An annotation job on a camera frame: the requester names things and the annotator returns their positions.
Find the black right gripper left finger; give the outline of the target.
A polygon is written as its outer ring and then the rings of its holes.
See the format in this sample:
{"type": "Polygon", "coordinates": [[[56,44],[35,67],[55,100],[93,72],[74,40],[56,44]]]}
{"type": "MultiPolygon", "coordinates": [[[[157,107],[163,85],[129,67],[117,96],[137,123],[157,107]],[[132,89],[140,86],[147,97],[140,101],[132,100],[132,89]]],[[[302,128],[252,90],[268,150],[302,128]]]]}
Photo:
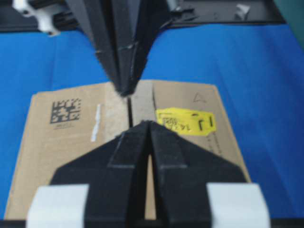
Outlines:
{"type": "Polygon", "coordinates": [[[144,218],[148,122],[57,168],[37,189],[28,228],[128,228],[144,218]]]}

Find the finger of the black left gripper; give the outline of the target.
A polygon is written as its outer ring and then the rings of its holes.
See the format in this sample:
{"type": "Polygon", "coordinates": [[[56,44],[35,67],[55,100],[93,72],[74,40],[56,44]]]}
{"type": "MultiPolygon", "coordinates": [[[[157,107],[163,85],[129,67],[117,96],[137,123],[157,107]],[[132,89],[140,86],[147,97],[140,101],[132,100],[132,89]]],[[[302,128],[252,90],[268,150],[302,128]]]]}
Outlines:
{"type": "Polygon", "coordinates": [[[95,55],[119,95],[123,94],[112,2],[110,0],[67,0],[82,31],[95,48],[95,55]]]}
{"type": "Polygon", "coordinates": [[[158,34],[171,23],[165,0],[118,1],[120,95],[134,93],[158,34]]]}

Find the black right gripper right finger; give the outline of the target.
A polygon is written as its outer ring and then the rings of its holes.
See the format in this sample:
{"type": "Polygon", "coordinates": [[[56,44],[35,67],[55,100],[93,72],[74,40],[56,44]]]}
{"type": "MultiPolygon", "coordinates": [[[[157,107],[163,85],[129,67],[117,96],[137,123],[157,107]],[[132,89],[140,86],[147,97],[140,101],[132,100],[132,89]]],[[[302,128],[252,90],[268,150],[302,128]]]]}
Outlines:
{"type": "Polygon", "coordinates": [[[166,228],[268,228],[261,188],[242,169],[151,122],[157,215],[166,228]]]}

